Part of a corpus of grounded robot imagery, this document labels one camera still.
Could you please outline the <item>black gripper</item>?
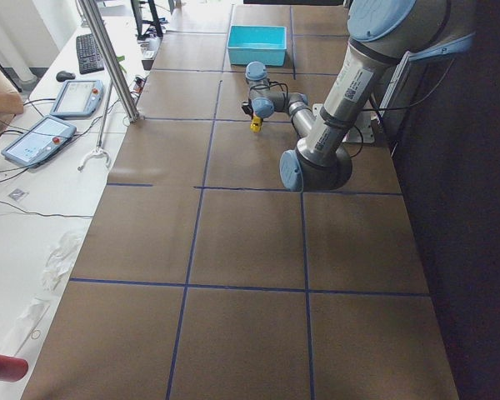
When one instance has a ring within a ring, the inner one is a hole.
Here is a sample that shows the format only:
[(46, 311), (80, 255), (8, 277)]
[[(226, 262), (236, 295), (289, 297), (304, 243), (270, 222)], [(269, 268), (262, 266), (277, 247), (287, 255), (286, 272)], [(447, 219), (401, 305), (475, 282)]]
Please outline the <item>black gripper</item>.
[(242, 102), (241, 109), (249, 117), (252, 117), (254, 115), (253, 106), (252, 106), (252, 103), (250, 101)]

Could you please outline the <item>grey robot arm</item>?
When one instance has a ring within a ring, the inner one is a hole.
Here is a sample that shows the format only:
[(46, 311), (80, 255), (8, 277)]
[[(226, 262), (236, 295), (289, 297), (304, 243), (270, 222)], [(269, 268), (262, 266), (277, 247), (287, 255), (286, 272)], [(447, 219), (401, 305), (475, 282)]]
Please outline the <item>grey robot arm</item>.
[(342, 69), (318, 112), (298, 92), (274, 92), (262, 62), (245, 70), (253, 125), (286, 113), (299, 135), (280, 158), (283, 186), (294, 192), (333, 190), (352, 174), (342, 142), (383, 74), (403, 55), (447, 58), (468, 50), (474, 35), (474, 1), (356, 1), (348, 13), (349, 39)]

